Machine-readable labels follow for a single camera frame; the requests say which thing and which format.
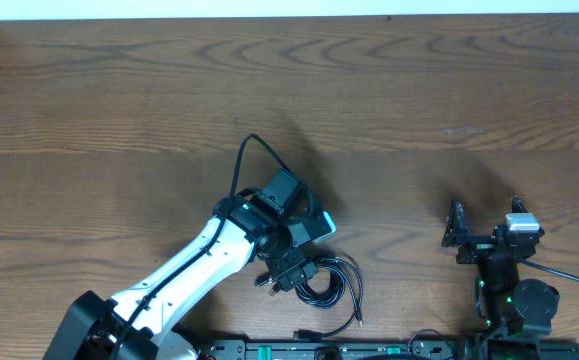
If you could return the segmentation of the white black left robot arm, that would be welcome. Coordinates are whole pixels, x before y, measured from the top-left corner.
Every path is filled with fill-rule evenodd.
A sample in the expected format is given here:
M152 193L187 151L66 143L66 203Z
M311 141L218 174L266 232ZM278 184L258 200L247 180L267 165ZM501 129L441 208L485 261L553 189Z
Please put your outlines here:
M289 291L315 273L304 244L333 235L321 202L290 171L262 189L222 199L199 235L159 269L107 300L87 291L68 308L48 359L194 359L194 346L174 326L212 288L260 258L276 290Z

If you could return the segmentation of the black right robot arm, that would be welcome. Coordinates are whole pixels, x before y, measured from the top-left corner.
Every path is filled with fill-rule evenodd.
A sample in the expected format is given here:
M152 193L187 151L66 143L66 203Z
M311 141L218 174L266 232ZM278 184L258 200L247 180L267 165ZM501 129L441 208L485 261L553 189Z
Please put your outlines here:
M533 278L521 279L518 263L536 253L544 230L519 198L489 235L470 233L463 205L453 200L441 245L457 250L456 262L474 264L475 304L487 329L459 342L457 359L576 359L579 344L549 340L559 292Z

